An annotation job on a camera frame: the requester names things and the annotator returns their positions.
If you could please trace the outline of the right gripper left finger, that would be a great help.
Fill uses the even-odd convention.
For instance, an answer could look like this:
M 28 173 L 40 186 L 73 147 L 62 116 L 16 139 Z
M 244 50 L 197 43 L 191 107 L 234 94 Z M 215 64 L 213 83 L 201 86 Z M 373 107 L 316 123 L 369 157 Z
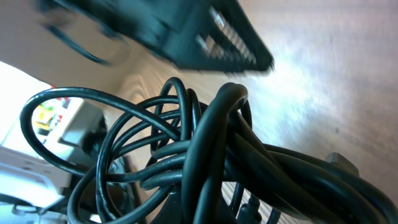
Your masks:
M 175 186 L 169 193 L 160 212 L 150 224 L 183 224 L 181 186 Z

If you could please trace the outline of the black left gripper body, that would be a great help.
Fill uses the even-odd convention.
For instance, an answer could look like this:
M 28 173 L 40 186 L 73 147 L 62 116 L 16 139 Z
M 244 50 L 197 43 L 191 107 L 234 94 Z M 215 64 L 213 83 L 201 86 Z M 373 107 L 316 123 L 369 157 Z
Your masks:
M 151 15 L 160 23 L 160 33 L 155 36 L 157 43 L 149 50 L 182 70 L 222 72 L 224 63 L 203 50 L 205 37 L 213 27 L 211 3 L 209 0 L 149 1 Z

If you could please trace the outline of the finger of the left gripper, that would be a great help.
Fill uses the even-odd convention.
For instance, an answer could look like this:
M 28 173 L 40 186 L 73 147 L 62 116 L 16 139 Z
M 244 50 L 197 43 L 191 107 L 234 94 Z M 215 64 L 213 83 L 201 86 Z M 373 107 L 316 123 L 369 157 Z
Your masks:
M 187 14 L 193 36 L 186 57 L 189 70 L 265 72 L 274 58 L 237 0 L 191 0 Z

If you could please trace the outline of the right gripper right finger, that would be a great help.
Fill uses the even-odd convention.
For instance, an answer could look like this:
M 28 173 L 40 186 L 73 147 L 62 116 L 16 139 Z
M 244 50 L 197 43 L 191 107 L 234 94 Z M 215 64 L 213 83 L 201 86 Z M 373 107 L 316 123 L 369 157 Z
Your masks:
M 217 208 L 217 224 L 238 224 L 237 219 L 229 209 L 223 196 L 220 197 Z

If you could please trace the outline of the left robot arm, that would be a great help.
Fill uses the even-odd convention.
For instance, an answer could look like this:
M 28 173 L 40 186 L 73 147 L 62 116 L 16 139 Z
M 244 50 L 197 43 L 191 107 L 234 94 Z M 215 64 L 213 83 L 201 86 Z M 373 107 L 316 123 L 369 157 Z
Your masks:
M 105 34 L 135 40 L 181 70 L 265 72 L 274 58 L 237 1 L 36 1 L 37 9 L 80 12 Z

